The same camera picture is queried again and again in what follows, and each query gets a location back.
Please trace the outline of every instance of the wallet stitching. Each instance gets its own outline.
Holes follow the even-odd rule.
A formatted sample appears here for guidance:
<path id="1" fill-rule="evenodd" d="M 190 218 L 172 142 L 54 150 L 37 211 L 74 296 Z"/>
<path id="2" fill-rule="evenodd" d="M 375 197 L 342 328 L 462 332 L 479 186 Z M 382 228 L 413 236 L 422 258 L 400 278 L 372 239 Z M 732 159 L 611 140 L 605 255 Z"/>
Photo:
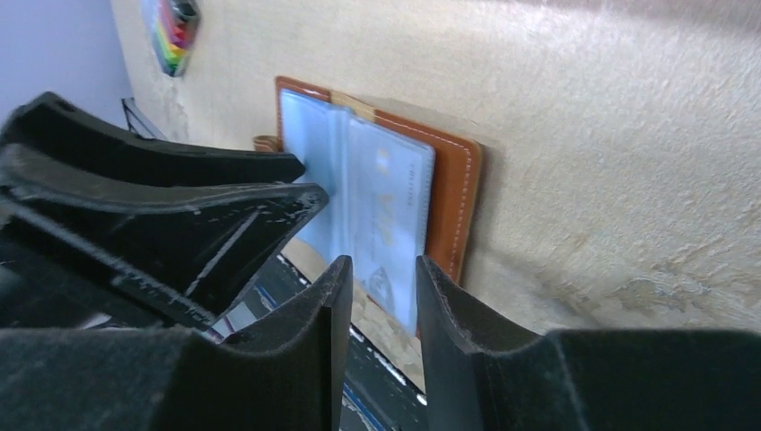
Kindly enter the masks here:
<path id="1" fill-rule="evenodd" d="M 288 88 L 290 90 L 294 90 L 296 92 L 305 92 L 306 91 L 305 89 L 297 87 L 297 86 L 295 86 L 293 84 L 290 84 L 290 83 L 282 83 L 281 86 L 284 87 L 284 88 Z M 314 91 L 308 91 L 308 93 L 309 93 L 309 95 L 312 95 L 315 92 Z M 281 134 L 280 137 L 282 139 L 283 112 L 279 109 L 280 108 L 280 95 L 279 94 L 277 95 L 277 100 L 278 100 L 277 122 L 278 122 L 278 126 L 280 128 L 278 130 L 278 132 Z M 359 110 L 363 111 L 366 115 L 371 115 L 371 114 L 374 115 L 374 112 L 370 112 L 370 110 L 367 110 L 366 108 L 359 108 Z M 385 118 L 385 117 L 383 119 L 388 121 L 389 123 L 395 124 L 395 125 L 397 125 L 397 126 L 399 126 L 401 128 L 406 128 L 406 129 L 409 129 L 409 130 L 413 130 L 415 132 L 422 133 L 423 135 L 430 136 L 430 137 L 432 137 L 432 138 L 434 138 L 434 139 L 436 139 L 438 141 L 442 141 L 442 142 L 446 142 L 447 144 L 455 145 L 456 147 L 458 147 L 458 148 L 462 149 L 463 151 L 465 151 L 465 155 L 466 155 L 466 161 L 465 161 L 465 179 L 462 182 L 462 195 L 460 196 L 460 199 L 459 199 L 459 212 L 458 212 L 458 218 L 457 218 L 457 227 L 455 228 L 454 241 L 452 242 L 452 250 L 451 250 L 451 254 L 450 254 L 450 268 L 449 268 L 449 271 L 447 271 L 448 274 L 450 275 L 450 277 L 452 277 L 452 274 L 454 272 L 455 255 L 457 254 L 457 249 L 458 249 L 457 243 L 459 241 L 460 231 L 462 230 L 462 219 L 465 216 L 465 202 L 466 202 L 466 200 L 468 200 L 468 188 L 470 186 L 470 167 L 471 167 L 471 164 L 473 162 L 473 159 L 472 159 L 472 157 L 470 155 L 470 150 L 467 147 L 465 147 L 464 145 L 458 144 L 457 142 L 452 141 L 450 139 L 447 139 L 445 137 L 436 136 L 433 133 L 428 133 L 428 132 L 426 132 L 424 130 L 421 130 L 419 128 L 413 128 L 413 127 L 411 127 L 411 126 L 409 126 L 407 124 L 403 124 L 403 123 L 399 123 L 397 121 L 394 121 L 393 119 L 389 119 L 389 118 Z"/>

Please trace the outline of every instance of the wallet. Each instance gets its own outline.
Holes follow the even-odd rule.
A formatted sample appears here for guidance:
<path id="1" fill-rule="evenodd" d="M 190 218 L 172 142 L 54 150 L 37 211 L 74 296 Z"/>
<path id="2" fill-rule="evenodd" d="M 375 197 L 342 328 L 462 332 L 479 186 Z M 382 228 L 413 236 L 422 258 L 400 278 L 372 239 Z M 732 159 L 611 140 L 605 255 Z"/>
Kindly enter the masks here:
<path id="1" fill-rule="evenodd" d="M 276 96 L 276 150 L 299 158 L 301 180 L 330 198 L 297 237 L 325 261 L 351 255 L 372 300 L 414 334 L 416 256 L 459 281 L 480 144 L 284 76 Z"/>

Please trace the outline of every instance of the blue wall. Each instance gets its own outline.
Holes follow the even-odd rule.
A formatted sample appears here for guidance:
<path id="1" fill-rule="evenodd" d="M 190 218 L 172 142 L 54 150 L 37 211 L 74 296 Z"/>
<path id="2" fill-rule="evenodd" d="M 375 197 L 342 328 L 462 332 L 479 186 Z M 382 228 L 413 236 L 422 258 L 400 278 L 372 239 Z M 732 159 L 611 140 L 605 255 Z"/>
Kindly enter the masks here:
<path id="1" fill-rule="evenodd" d="M 109 0 L 0 0 L 0 122 L 46 90 L 125 126 L 132 91 Z"/>

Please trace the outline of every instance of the beige table surface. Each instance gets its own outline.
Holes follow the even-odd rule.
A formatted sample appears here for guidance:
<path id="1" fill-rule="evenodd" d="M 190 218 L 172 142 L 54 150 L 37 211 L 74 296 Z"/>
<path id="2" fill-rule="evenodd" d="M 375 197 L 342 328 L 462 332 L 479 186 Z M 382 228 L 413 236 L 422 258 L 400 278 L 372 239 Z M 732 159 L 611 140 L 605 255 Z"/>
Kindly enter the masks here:
<path id="1" fill-rule="evenodd" d="M 463 285 L 509 318 L 761 329 L 757 2 L 199 3 L 172 79 L 139 2 L 112 0 L 137 105 L 170 138 L 250 149 L 276 131 L 276 75 L 359 95 L 485 145 Z M 421 382 L 415 340 L 361 296 L 354 320 Z"/>

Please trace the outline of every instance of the colorful object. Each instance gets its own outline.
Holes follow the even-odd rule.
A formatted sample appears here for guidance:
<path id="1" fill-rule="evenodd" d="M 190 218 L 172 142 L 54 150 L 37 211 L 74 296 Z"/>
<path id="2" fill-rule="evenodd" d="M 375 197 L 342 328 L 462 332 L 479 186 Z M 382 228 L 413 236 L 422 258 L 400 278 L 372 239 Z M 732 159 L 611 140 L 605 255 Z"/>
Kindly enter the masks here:
<path id="1" fill-rule="evenodd" d="M 193 0 L 144 0 L 144 14 L 150 29 L 153 51 L 162 71 L 180 76 L 196 37 L 201 15 Z"/>

